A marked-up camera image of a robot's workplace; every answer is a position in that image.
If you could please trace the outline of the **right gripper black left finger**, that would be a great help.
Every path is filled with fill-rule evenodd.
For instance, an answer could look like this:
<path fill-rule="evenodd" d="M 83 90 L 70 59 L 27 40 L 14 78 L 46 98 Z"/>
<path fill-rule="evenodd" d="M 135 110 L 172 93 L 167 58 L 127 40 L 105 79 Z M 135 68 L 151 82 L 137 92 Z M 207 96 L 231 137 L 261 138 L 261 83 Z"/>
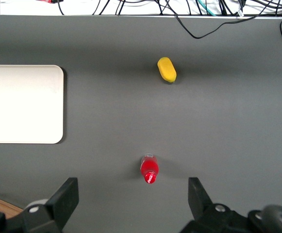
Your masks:
<path fill-rule="evenodd" d="M 62 231 L 78 203 L 78 179 L 70 177 L 48 199 L 45 206 L 59 230 Z"/>

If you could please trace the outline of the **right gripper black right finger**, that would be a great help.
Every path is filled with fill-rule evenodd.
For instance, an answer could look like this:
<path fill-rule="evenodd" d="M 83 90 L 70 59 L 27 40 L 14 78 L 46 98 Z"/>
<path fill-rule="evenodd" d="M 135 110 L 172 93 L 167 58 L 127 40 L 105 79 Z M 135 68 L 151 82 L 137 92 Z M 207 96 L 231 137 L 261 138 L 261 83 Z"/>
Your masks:
<path fill-rule="evenodd" d="M 208 193 L 197 177 L 188 179 L 188 204 L 194 220 L 198 220 L 213 204 Z"/>

